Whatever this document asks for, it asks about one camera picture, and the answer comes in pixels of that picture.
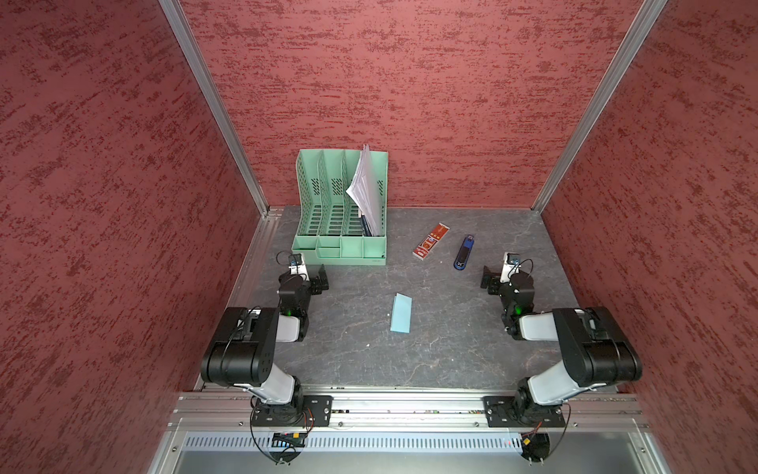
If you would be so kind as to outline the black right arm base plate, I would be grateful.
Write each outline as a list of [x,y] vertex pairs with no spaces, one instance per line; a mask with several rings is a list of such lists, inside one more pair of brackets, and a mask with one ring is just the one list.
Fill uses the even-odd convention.
[[484,413],[490,428],[532,430],[564,428],[566,420],[558,406],[542,406],[521,396],[485,396]]

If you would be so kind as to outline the light blue square paper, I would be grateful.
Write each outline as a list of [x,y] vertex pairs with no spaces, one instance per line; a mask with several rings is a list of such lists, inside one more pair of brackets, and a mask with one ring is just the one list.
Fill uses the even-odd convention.
[[397,293],[393,301],[390,331],[402,334],[410,333],[412,310],[412,298],[404,294]]

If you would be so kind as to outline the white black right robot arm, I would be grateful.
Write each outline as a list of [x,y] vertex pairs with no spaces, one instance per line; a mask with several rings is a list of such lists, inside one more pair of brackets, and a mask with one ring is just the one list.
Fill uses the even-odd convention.
[[636,350],[605,307],[555,308],[535,313],[534,280],[512,266],[483,269],[481,288],[503,305],[505,332],[516,341],[556,342],[562,359],[517,384],[515,395],[486,396],[491,428],[562,428],[563,403],[587,391],[639,380],[643,365]]

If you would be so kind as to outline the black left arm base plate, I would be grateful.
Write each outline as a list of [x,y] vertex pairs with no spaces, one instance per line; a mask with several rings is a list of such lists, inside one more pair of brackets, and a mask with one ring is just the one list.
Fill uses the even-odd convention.
[[285,428],[310,430],[331,423],[334,398],[328,395],[303,395],[283,405],[253,404],[250,425],[254,428]]

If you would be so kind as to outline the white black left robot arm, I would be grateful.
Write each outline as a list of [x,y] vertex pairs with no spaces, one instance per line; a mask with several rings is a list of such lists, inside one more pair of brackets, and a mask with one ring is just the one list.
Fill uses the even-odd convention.
[[278,305],[228,307],[201,361],[205,383],[252,395],[252,427],[327,427],[334,398],[306,395],[300,380],[274,362],[278,343],[304,340],[311,297],[329,288],[324,266],[310,276],[293,266],[280,276]]

